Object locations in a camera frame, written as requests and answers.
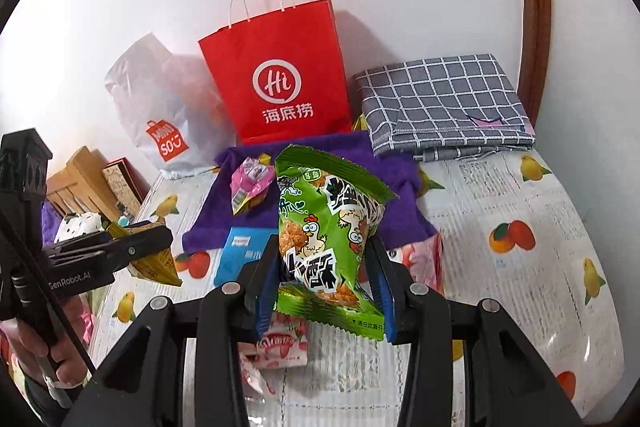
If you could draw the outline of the pink bear Lotso candy packet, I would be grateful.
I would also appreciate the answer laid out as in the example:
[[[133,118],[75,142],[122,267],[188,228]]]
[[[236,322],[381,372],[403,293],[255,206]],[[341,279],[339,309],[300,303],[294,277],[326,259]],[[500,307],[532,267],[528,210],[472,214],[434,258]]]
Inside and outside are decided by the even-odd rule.
[[[277,399],[276,394],[262,376],[260,370],[256,369],[254,364],[244,355],[244,353],[239,354],[239,359],[241,375],[247,387],[266,400]]]

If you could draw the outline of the yellow snack packet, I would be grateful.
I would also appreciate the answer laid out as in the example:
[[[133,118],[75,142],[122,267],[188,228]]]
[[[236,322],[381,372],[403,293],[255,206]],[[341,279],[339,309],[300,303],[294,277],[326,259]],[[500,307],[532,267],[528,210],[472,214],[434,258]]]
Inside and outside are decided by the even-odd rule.
[[[128,228],[111,223],[106,228],[106,231],[113,239],[122,239],[127,235],[148,234],[149,231],[154,232],[153,237],[160,236],[160,245],[165,245],[165,248],[151,251],[149,254],[131,260],[128,270],[131,275],[138,279],[176,287],[182,285],[182,280],[178,277],[174,257],[171,254],[171,244],[174,236],[166,227],[164,220],[156,222],[144,221]]]

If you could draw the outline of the pink magenta snack packet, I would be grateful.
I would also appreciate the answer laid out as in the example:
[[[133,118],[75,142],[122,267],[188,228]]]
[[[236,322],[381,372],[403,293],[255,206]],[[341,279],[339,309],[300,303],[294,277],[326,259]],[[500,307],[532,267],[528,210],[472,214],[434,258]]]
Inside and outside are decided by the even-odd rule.
[[[240,215],[260,205],[266,198],[274,179],[276,179],[276,169],[271,164],[269,155],[245,158],[231,177],[232,215]]]

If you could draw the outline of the green chicken snack packet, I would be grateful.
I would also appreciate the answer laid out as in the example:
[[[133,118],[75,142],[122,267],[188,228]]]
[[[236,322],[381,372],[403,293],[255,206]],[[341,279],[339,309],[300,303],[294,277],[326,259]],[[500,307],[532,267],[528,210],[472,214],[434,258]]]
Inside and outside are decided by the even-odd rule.
[[[367,169],[310,146],[285,147],[274,167],[285,272],[274,309],[383,339],[383,313],[359,274],[367,240],[396,193]]]

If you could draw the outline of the patterned brown box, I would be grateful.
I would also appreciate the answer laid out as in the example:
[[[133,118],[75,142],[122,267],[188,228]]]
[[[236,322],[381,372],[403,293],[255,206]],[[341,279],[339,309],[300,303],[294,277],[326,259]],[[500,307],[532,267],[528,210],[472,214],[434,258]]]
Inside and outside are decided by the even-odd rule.
[[[117,202],[137,217],[146,192],[128,159],[118,158],[108,162],[102,168],[102,174]]]

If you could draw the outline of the grey checked folded cloth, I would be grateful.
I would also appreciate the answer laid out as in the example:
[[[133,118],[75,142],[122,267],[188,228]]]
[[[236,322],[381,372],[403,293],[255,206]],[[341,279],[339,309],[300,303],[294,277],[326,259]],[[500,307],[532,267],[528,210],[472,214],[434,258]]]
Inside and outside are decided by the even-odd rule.
[[[376,156],[405,153],[429,162],[535,144],[523,103],[491,54],[388,64],[354,80]]]

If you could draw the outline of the fruit print tablecloth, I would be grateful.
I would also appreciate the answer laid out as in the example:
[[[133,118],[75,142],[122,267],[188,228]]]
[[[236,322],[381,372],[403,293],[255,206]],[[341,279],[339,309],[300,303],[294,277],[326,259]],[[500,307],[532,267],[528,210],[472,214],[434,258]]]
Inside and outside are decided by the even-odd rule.
[[[624,351],[611,291],[589,296],[602,267],[561,182],[527,181],[535,152],[427,162],[418,205],[442,236],[445,295],[499,301],[539,351],[580,415],[620,380]],[[273,397],[246,401],[254,426],[393,426],[409,350],[311,324],[309,360],[269,369]]]

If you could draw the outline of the white lychee jelly packet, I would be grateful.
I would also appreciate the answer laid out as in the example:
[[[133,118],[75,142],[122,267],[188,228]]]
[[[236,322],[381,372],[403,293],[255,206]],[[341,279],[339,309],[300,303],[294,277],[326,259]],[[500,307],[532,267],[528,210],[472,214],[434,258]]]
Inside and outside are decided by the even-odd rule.
[[[239,343],[239,352],[256,369],[287,369],[308,362],[307,321],[279,312],[271,315],[271,323],[262,339],[252,345]]]

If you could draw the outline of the white spotted fabric item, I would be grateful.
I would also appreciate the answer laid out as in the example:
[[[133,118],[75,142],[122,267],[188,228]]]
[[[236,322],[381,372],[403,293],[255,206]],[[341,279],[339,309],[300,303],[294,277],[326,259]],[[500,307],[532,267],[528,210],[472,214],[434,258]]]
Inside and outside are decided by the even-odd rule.
[[[62,219],[54,241],[61,243],[67,239],[76,239],[76,237],[99,231],[103,231],[102,216],[99,213],[85,212],[81,215],[73,213]]]

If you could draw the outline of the white Miniso plastic bag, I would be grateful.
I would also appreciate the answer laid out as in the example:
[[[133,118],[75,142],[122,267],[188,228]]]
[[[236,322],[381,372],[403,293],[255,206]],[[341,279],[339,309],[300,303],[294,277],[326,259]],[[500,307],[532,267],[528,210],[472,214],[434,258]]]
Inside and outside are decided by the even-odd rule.
[[[137,40],[104,78],[120,124],[166,178],[194,176],[235,144],[235,131],[204,60]]]

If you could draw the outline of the blue tissue pack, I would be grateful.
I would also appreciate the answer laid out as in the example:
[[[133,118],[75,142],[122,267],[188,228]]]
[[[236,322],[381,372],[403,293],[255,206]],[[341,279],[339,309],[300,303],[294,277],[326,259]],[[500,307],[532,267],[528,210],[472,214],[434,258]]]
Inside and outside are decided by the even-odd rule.
[[[222,247],[214,286],[218,287],[234,281],[244,265],[262,257],[270,237],[276,234],[276,229],[231,228],[226,243]]]

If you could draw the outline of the brown wooden door frame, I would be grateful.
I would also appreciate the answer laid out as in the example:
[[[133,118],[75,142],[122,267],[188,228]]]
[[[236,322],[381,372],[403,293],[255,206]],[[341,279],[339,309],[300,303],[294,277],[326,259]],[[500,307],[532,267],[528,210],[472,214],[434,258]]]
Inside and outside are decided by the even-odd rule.
[[[523,0],[518,96],[535,126],[546,84],[552,26],[552,0]]]

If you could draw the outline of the red Haidilao paper bag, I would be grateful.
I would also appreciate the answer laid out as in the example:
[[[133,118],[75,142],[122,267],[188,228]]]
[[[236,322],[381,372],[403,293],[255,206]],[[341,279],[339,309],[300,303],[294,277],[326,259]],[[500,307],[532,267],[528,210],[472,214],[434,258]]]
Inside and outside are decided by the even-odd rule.
[[[198,45],[240,143],[352,129],[331,0],[229,20]]]

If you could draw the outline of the pink panda snack packet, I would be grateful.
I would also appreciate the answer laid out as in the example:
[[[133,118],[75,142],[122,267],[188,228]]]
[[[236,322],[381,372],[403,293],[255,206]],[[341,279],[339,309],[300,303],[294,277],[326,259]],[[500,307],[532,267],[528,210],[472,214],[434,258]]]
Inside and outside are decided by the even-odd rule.
[[[376,233],[390,261],[406,267],[413,282],[423,283],[444,293],[442,276],[442,234],[431,225],[425,229],[385,229]]]

